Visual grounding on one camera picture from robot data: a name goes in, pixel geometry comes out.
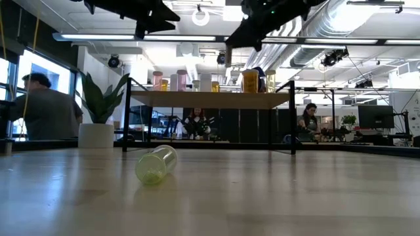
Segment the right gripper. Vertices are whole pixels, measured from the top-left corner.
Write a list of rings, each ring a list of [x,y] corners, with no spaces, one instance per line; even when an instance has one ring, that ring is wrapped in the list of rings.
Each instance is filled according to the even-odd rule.
[[[279,29],[278,23],[286,23],[298,16],[306,20],[312,7],[325,0],[243,0],[242,11],[248,15],[226,40],[232,49],[253,47],[262,49],[263,39]]]

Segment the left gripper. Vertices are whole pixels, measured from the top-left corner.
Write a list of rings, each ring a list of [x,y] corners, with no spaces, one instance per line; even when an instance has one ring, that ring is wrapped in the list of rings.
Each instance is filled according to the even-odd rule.
[[[180,17],[162,0],[84,0],[83,3],[91,14],[98,7],[118,14],[122,20],[135,20],[146,26],[147,33],[175,30],[175,25],[167,21],[180,21]]]

